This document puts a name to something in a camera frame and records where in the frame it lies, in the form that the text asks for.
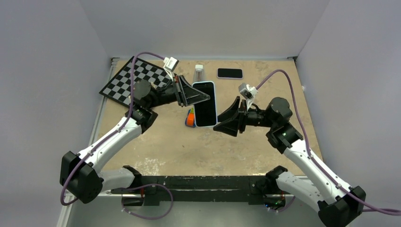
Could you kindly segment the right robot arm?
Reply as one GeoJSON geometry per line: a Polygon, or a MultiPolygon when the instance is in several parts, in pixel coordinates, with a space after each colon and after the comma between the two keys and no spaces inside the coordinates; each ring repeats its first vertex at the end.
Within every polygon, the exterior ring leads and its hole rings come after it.
{"type": "Polygon", "coordinates": [[[327,227],[345,227],[362,214],[366,192],[352,187],[338,177],[315,153],[306,150],[306,142],[289,122],[292,116],[288,101],[273,98],[265,110],[256,105],[248,109],[246,101],[236,97],[233,104],[218,116],[213,130],[233,137],[244,132],[247,125],[267,127],[268,142],[280,154],[295,163],[310,182],[299,179],[286,168],[278,166],[266,174],[265,189],[285,191],[317,212],[327,227]]]}

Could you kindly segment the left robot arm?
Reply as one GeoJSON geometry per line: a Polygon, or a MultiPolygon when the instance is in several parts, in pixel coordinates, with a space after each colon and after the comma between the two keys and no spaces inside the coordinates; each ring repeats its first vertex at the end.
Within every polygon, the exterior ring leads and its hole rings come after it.
{"type": "Polygon", "coordinates": [[[60,184],[61,204],[65,192],[76,200],[89,203],[99,193],[124,188],[128,193],[140,190],[140,173],[130,166],[113,171],[103,171],[105,164],[126,144],[147,131],[158,114],[152,108],[177,102],[189,106],[210,100],[210,95],[192,87],[184,76],[174,76],[160,88],[154,88],[147,80],[140,80],[131,86],[131,104],[128,112],[101,139],[78,153],[67,152],[61,161],[60,184]]]}

